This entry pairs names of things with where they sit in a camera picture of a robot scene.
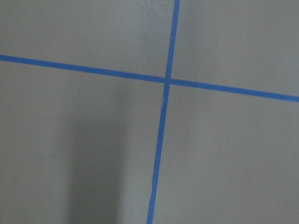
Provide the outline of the long blue tape strip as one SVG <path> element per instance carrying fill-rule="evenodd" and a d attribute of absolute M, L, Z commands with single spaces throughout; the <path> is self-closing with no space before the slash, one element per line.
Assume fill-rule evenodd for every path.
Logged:
<path fill-rule="evenodd" d="M 280 94 L 280 93 L 273 93 L 273 92 L 266 92 L 266 91 L 257 91 L 257 90 L 251 90 L 251 89 L 244 89 L 244 88 L 237 88 L 237 87 L 230 87 L 230 86 L 223 86 L 223 85 L 216 85 L 216 84 L 208 84 L 208 83 L 201 83 L 201 82 L 193 82 L 193 81 L 186 81 L 186 80 L 173 79 L 173 78 L 167 80 L 166 78 L 163 78 L 163 77 L 157 77 L 157 76 L 151 76 L 151 75 L 143 75 L 143 74 L 116 71 L 116 70 L 107 70 L 107 69 L 74 65 L 74 64 L 50 62 L 50 61 L 24 58 L 24 57 L 1 55 L 0 60 L 5 61 L 5 62 L 11 62 L 11 63 L 21 63 L 21 64 L 28 64 L 28 65 L 34 65 L 34 66 L 62 69 L 62 70 L 71 70 L 71 71 L 92 73 L 92 74 L 105 75 L 105 76 L 111 76 L 111 77 L 122 77 L 122 78 L 127 78 L 127 79 L 149 81 L 149 82 L 155 82 L 155 83 L 163 83 L 163 84 L 169 83 L 172 85 L 178 85 L 178 86 L 184 86 L 184 87 L 192 87 L 192 88 L 206 89 L 206 90 L 212 90 L 212 91 L 221 91 L 221 92 L 248 95 L 248 96 L 254 96 L 254 97 L 271 98 L 271 99 L 290 101 L 290 102 L 295 102 L 295 103 L 297 103 L 299 101 L 299 97 L 294 96 L 294 95 L 287 95 L 287 94 Z"/>

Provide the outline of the crossing blue tape strip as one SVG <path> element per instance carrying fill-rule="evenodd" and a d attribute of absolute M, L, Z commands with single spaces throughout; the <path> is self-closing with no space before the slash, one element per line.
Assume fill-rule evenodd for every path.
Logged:
<path fill-rule="evenodd" d="M 152 182 L 151 182 L 152 189 L 149 198 L 148 214 L 146 220 L 147 224 L 152 224 L 154 219 L 160 163 L 161 163 L 162 149 L 163 149 L 163 142 L 164 142 L 164 131 L 165 131 L 168 100 L 169 100 L 169 93 L 170 93 L 173 59 L 175 54 L 179 8 L 180 8 L 180 0 L 175 0 L 174 7 L 173 7 L 172 21 L 171 21 L 171 33 L 170 33 L 165 81 L 164 81 L 164 88 L 163 88 L 162 106 L 160 111 L 159 127 L 158 127 L 158 134 L 157 134 L 157 146 L 156 146 L 153 175 L 152 175 Z"/>

